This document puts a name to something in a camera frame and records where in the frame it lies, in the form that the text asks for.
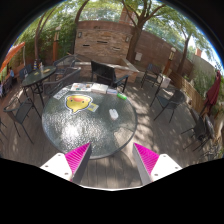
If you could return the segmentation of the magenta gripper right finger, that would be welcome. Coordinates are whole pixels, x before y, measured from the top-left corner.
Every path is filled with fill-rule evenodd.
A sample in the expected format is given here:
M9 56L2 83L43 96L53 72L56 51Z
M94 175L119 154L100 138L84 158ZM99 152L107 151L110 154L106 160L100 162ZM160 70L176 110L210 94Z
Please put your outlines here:
M157 154L137 143L133 144L133 155L143 185L181 170L169 155Z

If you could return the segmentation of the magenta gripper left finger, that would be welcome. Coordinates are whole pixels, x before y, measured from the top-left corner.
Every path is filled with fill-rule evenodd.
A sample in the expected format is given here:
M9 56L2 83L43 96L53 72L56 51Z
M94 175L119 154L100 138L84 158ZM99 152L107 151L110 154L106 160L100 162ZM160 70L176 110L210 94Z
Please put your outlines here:
M91 153L91 144L87 143L66 154L55 154L41 166L41 169L75 184L79 184L84 175Z

